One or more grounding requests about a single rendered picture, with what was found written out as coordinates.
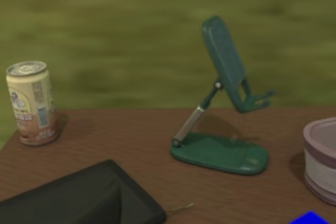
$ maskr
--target table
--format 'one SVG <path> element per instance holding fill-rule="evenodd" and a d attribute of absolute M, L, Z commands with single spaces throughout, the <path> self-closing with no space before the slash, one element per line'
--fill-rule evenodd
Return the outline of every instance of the table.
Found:
<path fill-rule="evenodd" d="M 289 223 L 308 210 L 336 223 L 335 208 L 303 184 L 303 127 L 336 108 L 267 108 L 251 114 L 210 109 L 195 131 L 238 135 L 270 152 L 268 169 L 239 176 L 191 166 L 169 154 L 171 138 L 192 110 L 69 110 L 61 137 L 42 147 L 21 145 L 16 133 L 0 152 L 0 200 L 113 159 L 164 209 L 194 203 L 168 218 L 183 223 Z"/>

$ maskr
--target beverage can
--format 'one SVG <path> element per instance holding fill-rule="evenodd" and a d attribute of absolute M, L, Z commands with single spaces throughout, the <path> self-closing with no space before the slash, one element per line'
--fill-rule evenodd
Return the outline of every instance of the beverage can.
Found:
<path fill-rule="evenodd" d="M 20 141 L 38 146 L 55 140 L 59 131 L 47 65 L 25 61 L 11 65 L 6 73 Z"/>

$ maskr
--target blurry green grass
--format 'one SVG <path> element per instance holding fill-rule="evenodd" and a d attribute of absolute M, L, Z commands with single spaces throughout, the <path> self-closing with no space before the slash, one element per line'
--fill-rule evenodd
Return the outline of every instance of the blurry green grass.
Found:
<path fill-rule="evenodd" d="M 201 40 L 228 24 L 255 92 L 334 105 L 335 0 L 0 0 L 0 67 L 48 63 L 60 108 L 195 107 L 216 74 Z M 0 78 L 0 142 L 15 129 Z M 215 106 L 230 106 L 224 94 Z"/>

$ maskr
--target black pouch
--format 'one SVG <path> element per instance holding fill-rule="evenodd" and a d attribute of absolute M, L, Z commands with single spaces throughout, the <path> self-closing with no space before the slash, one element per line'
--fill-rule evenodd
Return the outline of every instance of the black pouch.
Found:
<path fill-rule="evenodd" d="M 0 202 L 5 224 L 162 224 L 165 211 L 115 162 L 90 166 Z"/>

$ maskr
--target green base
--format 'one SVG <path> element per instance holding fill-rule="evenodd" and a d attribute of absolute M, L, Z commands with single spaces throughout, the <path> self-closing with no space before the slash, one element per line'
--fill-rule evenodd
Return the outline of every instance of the green base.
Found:
<path fill-rule="evenodd" d="M 268 152 L 259 145 L 201 133 L 189 133 L 171 154 L 185 163 L 241 175 L 259 174 L 268 163 Z"/>

